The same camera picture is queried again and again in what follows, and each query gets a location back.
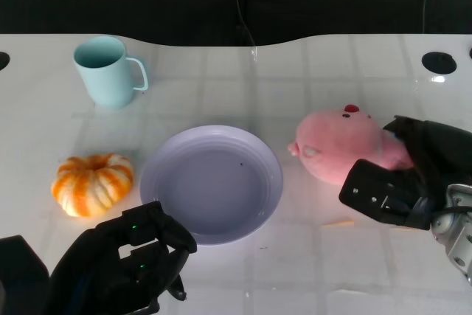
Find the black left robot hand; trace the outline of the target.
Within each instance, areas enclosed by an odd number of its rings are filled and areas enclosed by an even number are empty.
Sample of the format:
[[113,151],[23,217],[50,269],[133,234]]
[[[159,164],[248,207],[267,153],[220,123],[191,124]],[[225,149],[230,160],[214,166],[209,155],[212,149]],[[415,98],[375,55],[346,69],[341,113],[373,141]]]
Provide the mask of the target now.
[[184,301],[180,276],[194,237],[154,201],[83,232],[56,265],[43,314],[155,314]]

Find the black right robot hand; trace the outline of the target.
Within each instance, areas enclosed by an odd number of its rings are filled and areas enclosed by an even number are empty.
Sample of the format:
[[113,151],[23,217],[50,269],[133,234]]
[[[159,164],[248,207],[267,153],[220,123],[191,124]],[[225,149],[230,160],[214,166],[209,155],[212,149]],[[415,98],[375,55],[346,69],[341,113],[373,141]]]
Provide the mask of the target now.
[[471,133],[429,120],[396,116],[385,129],[406,146],[412,166],[388,170],[359,159],[339,200],[383,224],[428,230],[442,215],[471,212],[447,205],[452,184],[471,185]]

